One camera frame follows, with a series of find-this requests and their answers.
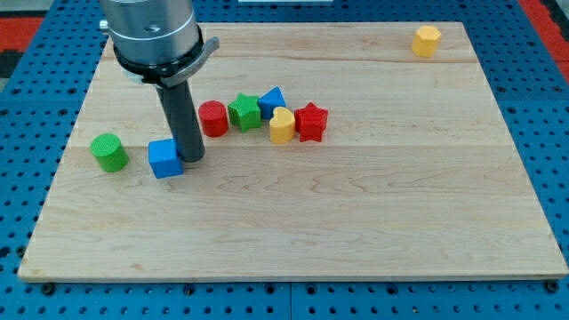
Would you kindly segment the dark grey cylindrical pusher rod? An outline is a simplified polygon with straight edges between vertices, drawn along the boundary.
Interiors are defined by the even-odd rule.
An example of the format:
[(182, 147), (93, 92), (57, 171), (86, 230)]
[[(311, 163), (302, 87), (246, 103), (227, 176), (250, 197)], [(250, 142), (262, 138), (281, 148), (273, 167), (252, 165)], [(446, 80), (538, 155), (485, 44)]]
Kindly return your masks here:
[(205, 147), (198, 117), (187, 82), (169, 88), (157, 88), (164, 115), (184, 162), (194, 163), (204, 157)]

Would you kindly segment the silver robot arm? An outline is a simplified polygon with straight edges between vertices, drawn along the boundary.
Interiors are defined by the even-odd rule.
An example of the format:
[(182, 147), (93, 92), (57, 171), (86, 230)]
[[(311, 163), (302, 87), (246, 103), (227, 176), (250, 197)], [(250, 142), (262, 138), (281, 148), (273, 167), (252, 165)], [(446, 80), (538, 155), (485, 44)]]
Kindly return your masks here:
[(179, 158), (201, 160), (205, 147), (188, 80), (220, 39), (204, 39), (191, 0), (100, 0), (100, 7), (100, 30), (120, 67), (134, 82), (156, 88)]

